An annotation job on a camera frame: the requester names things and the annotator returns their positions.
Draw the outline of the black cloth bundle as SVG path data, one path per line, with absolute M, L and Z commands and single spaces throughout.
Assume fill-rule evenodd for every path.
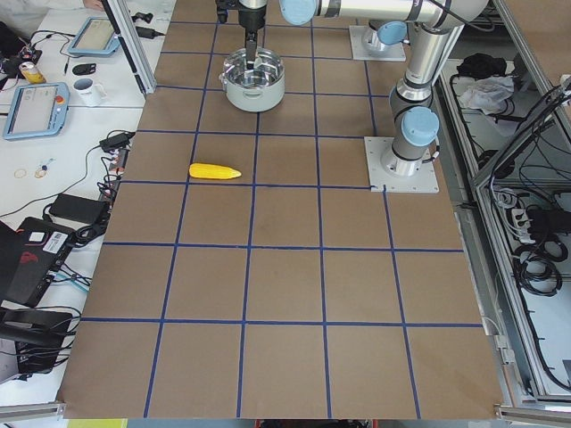
M 457 67 L 461 76 L 474 79 L 504 76 L 506 70 L 507 63 L 503 58 L 495 58 L 486 53 L 472 54 Z

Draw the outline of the white mug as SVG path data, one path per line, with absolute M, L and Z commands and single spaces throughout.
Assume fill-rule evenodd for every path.
M 94 82 L 91 78 L 80 78 L 73 84 L 73 89 L 87 107 L 101 105 L 107 98 L 103 85 Z

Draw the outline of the aluminium frame post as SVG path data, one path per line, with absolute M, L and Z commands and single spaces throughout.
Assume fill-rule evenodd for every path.
M 153 93 L 157 85 L 156 78 L 131 19 L 127 3 L 124 0 L 103 0 L 102 4 L 115 35 L 120 41 L 140 92 L 143 96 Z

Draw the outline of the yellow corn cob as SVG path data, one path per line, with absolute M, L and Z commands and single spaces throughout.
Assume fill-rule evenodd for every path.
M 189 176 L 197 179 L 230 180 L 242 176 L 242 172 L 229 166 L 195 162 L 189 166 Z

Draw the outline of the grey cooking pot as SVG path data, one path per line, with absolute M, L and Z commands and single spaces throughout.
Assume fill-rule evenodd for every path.
M 259 47 L 253 69 L 246 68 L 245 49 L 228 55 L 219 75 L 227 99 L 238 109 L 248 112 L 267 111 L 283 99 L 286 71 L 282 58 Z

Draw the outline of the black power adapter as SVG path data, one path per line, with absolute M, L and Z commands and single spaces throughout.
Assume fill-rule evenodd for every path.
M 112 152 L 124 149 L 130 144 L 130 139 L 135 136 L 135 132 L 123 131 L 113 136 L 107 136 L 99 142 L 100 148 L 104 152 Z

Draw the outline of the crumpled white cloth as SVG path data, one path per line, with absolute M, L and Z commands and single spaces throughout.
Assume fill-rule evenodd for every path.
M 479 79 L 469 85 L 459 97 L 459 105 L 462 108 L 480 110 L 484 114 L 500 113 L 507 106 L 507 100 L 513 94 L 512 77 Z

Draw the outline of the black laptop with stickers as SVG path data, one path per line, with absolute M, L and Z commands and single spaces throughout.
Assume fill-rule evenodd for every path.
M 35 307 L 70 254 L 74 230 L 27 217 L 18 229 L 1 225 L 1 298 Z

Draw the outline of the white power strip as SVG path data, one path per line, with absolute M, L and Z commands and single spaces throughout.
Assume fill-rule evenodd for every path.
M 527 216 L 525 209 L 512 208 L 509 211 L 511 216 L 511 224 L 515 232 L 516 238 L 524 244 L 533 244 L 535 239 L 531 236 L 531 221 Z

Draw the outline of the blue teach pendant far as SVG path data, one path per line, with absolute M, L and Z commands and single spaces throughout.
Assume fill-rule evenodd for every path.
M 74 56 L 106 57 L 115 53 L 120 41 L 108 19 L 90 17 L 68 46 Z

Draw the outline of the black power brick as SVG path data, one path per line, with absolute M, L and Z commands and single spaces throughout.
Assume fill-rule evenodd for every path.
M 110 204 L 75 195 L 60 193 L 48 212 L 57 218 L 64 218 L 86 225 L 99 223 L 108 214 Z

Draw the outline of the black computer mouse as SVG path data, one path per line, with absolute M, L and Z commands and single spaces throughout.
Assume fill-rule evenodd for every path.
M 88 76 L 94 74 L 96 71 L 95 63 L 81 63 L 72 68 L 72 73 L 75 76 Z

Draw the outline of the yellow drink can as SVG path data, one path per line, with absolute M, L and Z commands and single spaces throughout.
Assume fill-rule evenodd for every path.
M 46 78 L 33 62 L 21 63 L 19 65 L 19 71 L 30 84 L 44 84 L 46 82 Z

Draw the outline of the blue teach pendant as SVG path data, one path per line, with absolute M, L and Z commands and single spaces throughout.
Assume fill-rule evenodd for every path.
M 19 86 L 4 124 L 3 138 L 57 135 L 66 120 L 70 90 L 63 82 Z
M 90 17 L 68 46 L 74 56 L 106 57 L 115 53 L 120 41 L 108 19 Z

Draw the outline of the black device lower left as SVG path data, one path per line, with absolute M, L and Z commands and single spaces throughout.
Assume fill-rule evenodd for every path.
M 15 379 L 49 374 L 67 361 L 78 312 L 1 308 L 1 357 L 15 363 Z

